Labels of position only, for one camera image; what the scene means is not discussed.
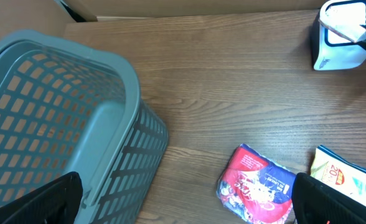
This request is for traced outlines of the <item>yellow snack bag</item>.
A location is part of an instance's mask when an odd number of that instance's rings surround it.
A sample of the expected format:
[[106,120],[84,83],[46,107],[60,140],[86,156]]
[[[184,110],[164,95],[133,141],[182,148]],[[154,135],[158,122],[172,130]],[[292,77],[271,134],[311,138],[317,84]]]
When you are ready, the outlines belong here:
[[366,169],[346,161],[325,146],[318,146],[311,177],[366,206]]

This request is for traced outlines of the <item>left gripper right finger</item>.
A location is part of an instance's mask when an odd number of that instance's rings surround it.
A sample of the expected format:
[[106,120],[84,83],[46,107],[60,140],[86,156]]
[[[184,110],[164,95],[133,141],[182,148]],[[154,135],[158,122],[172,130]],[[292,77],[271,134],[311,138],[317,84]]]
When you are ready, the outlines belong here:
[[298,224],[366,224],[366,206],[301,172],[292,192]]

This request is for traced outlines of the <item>orange Kleenex tissue pack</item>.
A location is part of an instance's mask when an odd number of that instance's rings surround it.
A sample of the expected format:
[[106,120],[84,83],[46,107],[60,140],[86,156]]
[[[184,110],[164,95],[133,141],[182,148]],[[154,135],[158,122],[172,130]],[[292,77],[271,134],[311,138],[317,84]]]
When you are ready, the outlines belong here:
[[366,40],[366,28],[358,22],[346,21],[339,16],[320,16],[319,22],[326,29],[353,43]]

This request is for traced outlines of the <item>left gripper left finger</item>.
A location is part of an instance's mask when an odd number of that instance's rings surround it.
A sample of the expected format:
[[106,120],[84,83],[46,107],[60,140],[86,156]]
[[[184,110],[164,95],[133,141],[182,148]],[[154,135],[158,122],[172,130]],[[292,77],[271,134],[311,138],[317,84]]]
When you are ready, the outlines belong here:
[[83,196],[77,172],[58,179],[0,208],[0,224],[73,224]]

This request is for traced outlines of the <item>red purple pad pack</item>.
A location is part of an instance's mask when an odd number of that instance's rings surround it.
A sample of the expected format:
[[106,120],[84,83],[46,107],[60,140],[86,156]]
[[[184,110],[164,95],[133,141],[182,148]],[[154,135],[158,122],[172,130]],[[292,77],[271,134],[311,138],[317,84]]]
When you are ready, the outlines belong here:
[[284,224],[293,208],[295,178],[285,167],[241,144],[221,175],[216,194],[246,223]]

